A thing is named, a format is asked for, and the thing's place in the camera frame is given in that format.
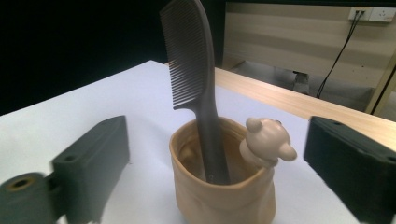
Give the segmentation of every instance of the black cable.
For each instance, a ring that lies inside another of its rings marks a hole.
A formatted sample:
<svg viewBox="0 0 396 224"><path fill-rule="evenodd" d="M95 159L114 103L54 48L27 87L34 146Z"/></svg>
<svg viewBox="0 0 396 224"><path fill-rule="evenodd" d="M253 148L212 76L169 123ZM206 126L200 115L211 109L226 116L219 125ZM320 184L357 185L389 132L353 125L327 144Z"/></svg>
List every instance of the black cable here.
<svg viewBox="0 0 396 224"><path fill-rule="evenodd" d="M341 51L338 53L337 58L334 61L334 64L332 65L332 69L330 69L330 72L327 74L327 76L324 78L322 83L319 86L318 93L317 93L317 98L320 99L320 95L323 92L324 86L326 85L327 79L329 78L329 75L332 73L332 70L334 69L335 65L337 64L338 60L340 59L341 54L343 53L345 47L347 46L347 43L349 42L350 37L352 37L353 32L355 31L356 25L358 24L359 20L361 19L361 16L364 14L364 11L356 11L355 17L353 18L352 24L349 29L349 34L346 38L346 43L344 46L341 48Z"/></svg>

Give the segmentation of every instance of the power outlet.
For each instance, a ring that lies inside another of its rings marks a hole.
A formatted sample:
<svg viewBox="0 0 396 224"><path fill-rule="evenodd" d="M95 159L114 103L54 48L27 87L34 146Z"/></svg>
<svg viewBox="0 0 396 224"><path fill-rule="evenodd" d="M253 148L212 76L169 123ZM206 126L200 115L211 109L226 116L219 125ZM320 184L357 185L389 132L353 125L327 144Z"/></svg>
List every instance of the power outlet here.
<svg viewBox="0 0 396 224"><path fill-rule="evenodd" d="M348 17L351 21L353 21L353 19L355 19L355 14L357 11L364 12L363 15L361 15L360 21L368 21L372 14L373 8L372 7L353 7L352 9L350 9L349 17Z"/></svg>
<svg viewBox="0 0 396 224"><path fill-rule="evenodd" d="M391 22L395 13L396 8L394 7L375 7L373 8L369 21Z"/></svg>

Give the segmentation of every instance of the white table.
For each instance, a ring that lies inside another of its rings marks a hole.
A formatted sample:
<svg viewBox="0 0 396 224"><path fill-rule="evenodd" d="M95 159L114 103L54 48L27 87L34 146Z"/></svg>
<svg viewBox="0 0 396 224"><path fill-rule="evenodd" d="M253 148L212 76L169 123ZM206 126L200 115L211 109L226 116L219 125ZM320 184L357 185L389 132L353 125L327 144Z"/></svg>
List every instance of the white table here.
<svg viewBox="0 0 396 224"><path fill-rule="evenodd" d="M216 87L219 115L278 119L299 158L276 167L274 224L353 224L358 221L303 160L308 121ZM83 88L0 117L0 182L51 172L50 161L96 123L127 117L131 164L106 205L106 223L186 223L175 200L168 149L171 134L194 119L173 110L168 67L147 62Z"/></svg>

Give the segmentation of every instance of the cup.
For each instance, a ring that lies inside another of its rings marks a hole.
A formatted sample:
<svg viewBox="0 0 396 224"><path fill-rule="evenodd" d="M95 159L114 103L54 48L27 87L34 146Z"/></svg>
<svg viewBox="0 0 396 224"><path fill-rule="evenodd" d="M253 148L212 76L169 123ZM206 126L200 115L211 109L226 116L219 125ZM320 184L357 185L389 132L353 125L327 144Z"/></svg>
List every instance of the cup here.
<svg viewBox="0 0 396 224"><path fill-rule="evenodd" d="M177 207L190 224L267 224L276 211L274 169L257 169L239 152L246 128L219 118L230 185L205 182L196 121L171 137Z"/></svg>

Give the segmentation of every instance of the comb teeth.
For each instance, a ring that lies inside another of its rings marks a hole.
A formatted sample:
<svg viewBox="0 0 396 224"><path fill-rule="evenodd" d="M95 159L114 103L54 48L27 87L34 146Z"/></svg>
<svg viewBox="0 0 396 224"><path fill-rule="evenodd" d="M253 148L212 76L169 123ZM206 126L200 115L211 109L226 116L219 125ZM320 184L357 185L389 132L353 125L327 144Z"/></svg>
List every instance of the comb teeth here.
<svg viewBox="0 0 396 224"><path fill-rule="evenodd" d="M174 0L161 12L168 54L174 107L200 97L205 91L208 56L202 15L193 1Z"/></svg>

